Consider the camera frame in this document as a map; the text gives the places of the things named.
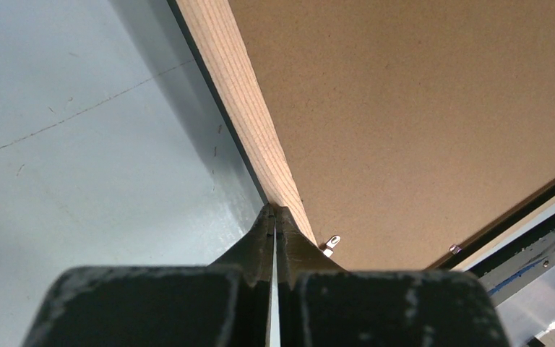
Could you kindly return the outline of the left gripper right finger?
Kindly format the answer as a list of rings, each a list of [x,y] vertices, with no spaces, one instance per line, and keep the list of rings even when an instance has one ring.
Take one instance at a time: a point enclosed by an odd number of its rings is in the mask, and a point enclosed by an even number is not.
[[[275,208],[282,346],[508,346],[485,288],[446,270],[347,271]]]

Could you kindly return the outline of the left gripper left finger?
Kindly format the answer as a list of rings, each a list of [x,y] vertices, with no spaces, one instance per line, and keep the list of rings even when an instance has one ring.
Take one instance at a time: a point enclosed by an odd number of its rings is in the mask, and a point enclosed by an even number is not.
[[[203,266],[85,266],[48,289],[25,346],[266,346],[275,211]]]

